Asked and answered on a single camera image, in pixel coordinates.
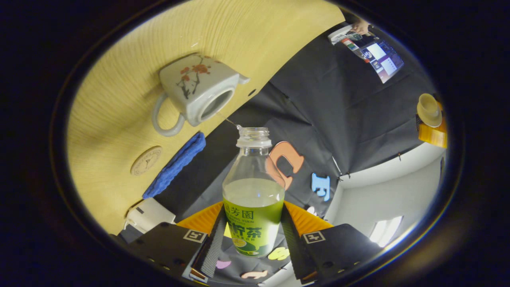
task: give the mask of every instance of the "flower pattern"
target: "flower pattern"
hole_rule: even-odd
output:
[[[190,94],[195,94],[196,87],[200,84],[199,74],[210,74],[211,73],[209,71],[211,66],[206,66],[203,64],[204,58],[210,59],[211,57],[209,57],[209,56],[202,57],[201,55],[195,55],[195,56],[200,58],[200,62],[197,65],[192,66],[191,69],[190,69],[190,67],[185,67],[184,69],[182,69],[181,70],[181,75],[182,75],[181,81],[176,83],[176,85],[178,87],[180,87],[181,90],[183,91],[184,97],[187,99],[189,98]],[[196,80],[194,80],[194,81],[190,77],[190,75],[193,75],[193,74],[195,74],[195,78],[196,78]]]

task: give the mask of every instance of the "white device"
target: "white device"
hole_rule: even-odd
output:
[[[128,224],[131,224],[138,231],[145,234],[162,222],[175,224],[175,215],[159,204],[154,198],[143,200],[127,211],[124,229],[126,229]]]

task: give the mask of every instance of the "bottle label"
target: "bottle label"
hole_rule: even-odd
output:
[[[232,241],[246,256],[268,254],[278,233],[284,201],[264,207],[244,207],[223,198]]]

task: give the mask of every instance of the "plastic bottle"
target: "plastic bottle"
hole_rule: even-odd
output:
[[[225,207],[236,250],[267,256],[274,247],[284,204],[285,183],[269,158],[267,128],[240,128],[240,148],[223,181]]]

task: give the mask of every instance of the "blue cloth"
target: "blue cloth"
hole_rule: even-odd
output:
[[[143,194],[143,199],[148,199],[160,194],[172,182],[173,178],[181,172],[183,167],[190,163],[195,155],[206,146],[206,137],[203,133],[196,133],[160,171],[155,180]]]

